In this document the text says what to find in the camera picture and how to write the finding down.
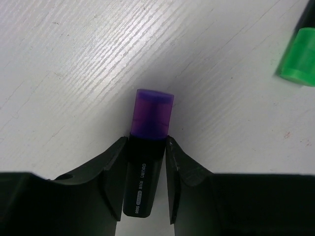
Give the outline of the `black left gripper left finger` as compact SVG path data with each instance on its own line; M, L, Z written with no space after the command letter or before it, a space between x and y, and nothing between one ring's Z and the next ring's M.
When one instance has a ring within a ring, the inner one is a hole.
M45 179L27 172L0 175L3 236L113 236L121 219L127 138L83 165Z

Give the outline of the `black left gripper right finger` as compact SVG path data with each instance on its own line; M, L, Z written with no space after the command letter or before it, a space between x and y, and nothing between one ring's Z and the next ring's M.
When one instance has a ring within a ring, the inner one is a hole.
M312 236L312 175L215 174L166 140L170 223L177 236Z

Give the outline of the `purple cap black highlighter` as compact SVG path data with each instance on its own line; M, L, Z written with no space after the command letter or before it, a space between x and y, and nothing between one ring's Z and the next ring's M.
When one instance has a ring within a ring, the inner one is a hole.
M168 136L174 95L138 89L127 145L123 212L130 217L151 214Z

